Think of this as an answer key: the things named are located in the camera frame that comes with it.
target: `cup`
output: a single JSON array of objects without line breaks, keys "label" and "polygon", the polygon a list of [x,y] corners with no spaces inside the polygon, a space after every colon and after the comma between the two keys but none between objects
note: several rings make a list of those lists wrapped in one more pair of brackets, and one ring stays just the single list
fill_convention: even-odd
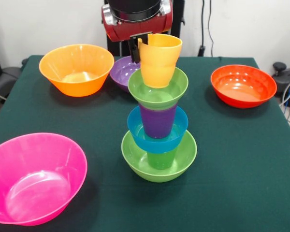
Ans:
[{"label": "cup", "polygon": [[173,76],[182,40],[167,34],[149,34],[148,44],[138,40],[144,84],[165,88]]},{"label": "cup", "polygon": [[188,117],[183,109],[176,107],[171,133],[163,139],[153,139],[146,135],[139,106],[130,112],[127,124],[139,148],[151,153],[164,153],[175,149],[180,144],[188,127]]},{"label": "cup", "polygon": [[147,152],[148,164],[155,169],[163,170],[170,168],[173,164],[177,147],[171,151],[164,153]]},{"label": "cup", "polygon": [[150,110],[141,104],[141,117],[145,134],[153,139],[162,139],[167,137],[172,129],[176,106],[172,106],[166,110]]}]

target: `red bowl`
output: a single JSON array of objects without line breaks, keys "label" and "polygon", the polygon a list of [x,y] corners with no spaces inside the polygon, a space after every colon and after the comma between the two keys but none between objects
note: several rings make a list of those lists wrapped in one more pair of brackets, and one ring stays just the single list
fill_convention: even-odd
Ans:
[{"label": "red bowl", "polygon": [[277,91],[277,85],[269,74],[238,64],[216,69],[211,75],[211,83],[221,100],[241,109],[261,105]]}]

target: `green tablecloth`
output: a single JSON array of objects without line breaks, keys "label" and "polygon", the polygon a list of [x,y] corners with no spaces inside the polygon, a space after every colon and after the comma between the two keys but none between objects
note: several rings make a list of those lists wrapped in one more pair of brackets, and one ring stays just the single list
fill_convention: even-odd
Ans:
[{"label": "green tablecloth", "polygon": [[26,133],[75,140],[88,160],[86,181],[62,214],[37,227],[0,225],[0,232],[290,231],[290,128],[274,99],[241,110],[210,86],[221,65],[256,66],[252,58],[180,58],[189,77],[179,105],[198,144],[195,162],[174,181],[137,176],[120,150],[137,102],[110,78],[96,94],[61,94],[30,57],[0,112],[0,143]]}]

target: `orange bowl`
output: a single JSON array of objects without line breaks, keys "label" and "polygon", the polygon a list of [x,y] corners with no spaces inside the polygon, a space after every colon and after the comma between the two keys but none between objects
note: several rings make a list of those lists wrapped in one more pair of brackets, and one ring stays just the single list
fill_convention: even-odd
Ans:
[{"label": "orange bowl", "polygon": [[40,72],[62,93],[84,97],[97,92],[114,64],[106,49],[90,44],[59,47],[40,61]]},{"label": "orange bowl", "polygon": [[226,65],[211,75],[218,97],[236,108],[252,108],[269,100],[277,90],[274,79],[260,69],[246,65]]}]

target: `plastic bowl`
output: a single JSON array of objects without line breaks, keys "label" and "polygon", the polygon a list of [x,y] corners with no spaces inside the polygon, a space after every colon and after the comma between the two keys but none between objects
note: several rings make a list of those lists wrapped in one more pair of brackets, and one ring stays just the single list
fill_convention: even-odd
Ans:
[{"label": "plastic bowl", "polygon": [[135,107],[128,116],[128,128],[135,143],[143,150],[151,153],[164,153],[175,149],[188,127],[188,118],[179,106],[176,107],[175,119],[169,136],[153,139],[146,135],[142,124],[140,107]]},{"label": "plastic bowl", "polygon": [[268,101],[277,90],[274,79],[260,69],[246,65],[226,65],[211,76],[218,97],[236,108],[252,108]]},{"label": "plastic bowl", "polygon": [[34,133],[0,145],[0,223],[35,226],[59,215],[81,188],[87,160],[58,134]]},{"label": "plastic bowl", "polygon": [[114,64],[106,49],[90,44],[57,48],[40,61],[40,72],[62,93],[84,97],[97,92]]},{"label": "plastic bowl", "polygon": [[125,92],[129,93],[128,81],[136,70],[141,67],[140,63],[131,61],[131,56],[123,57],[114,63],[110,71],[110,76],[113,81]]},{"label": "plastic bowl", "polygon": [[188,88],[188,77],[175,68],[169,85],[165,88],[151,88],[144,84],[141,70],[133,73],[128,82],[131,95],[145,108],[165,110],[174,106]]},{"label": "plastic bowl", "polygon": [[179,177],[193,163],[197,156],[197,144],[193,136],[186,131],[178,145],[172,166],[163,170],[149,165],[148,153],[136,145],[130,131],[122,140],[121,151],[125,161],[141,178],[152,182],[166,182]]}]

